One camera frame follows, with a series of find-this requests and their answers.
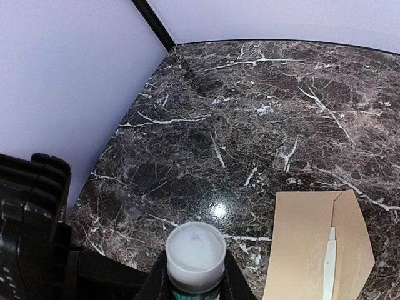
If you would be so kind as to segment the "white green glue stick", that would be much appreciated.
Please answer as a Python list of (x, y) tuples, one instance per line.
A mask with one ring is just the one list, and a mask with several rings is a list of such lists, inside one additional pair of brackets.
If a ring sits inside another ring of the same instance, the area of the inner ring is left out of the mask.
[(173, 299), (218, 299), (226, 242), (214, 226), (187, 222), (166, 241), (167, 274)]

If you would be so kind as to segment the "brown paper envelope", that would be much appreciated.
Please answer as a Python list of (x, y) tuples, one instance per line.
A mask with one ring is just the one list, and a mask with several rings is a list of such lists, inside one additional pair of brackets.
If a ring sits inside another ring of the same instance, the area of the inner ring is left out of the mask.
[(336, 228), (333, 299), (357, 299), (375, 259), (352, 190), (276, 194), (264, 299), (323, 299), (324, 259)]

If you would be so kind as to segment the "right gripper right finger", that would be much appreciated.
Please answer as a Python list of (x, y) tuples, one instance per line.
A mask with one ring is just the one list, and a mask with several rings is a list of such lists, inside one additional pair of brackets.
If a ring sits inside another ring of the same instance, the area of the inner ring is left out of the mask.
[(226, 251), (224, 273), (220, 283), (220, 299), (222, 300), (256, 300), (232, 252)]

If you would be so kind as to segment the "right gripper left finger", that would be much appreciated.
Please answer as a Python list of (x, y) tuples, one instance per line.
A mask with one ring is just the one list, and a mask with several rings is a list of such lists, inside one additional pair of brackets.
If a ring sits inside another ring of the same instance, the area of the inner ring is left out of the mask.
[(167, 271), (167, 256), (161, 251), (134, 300), (170, 300), (171, 285)]

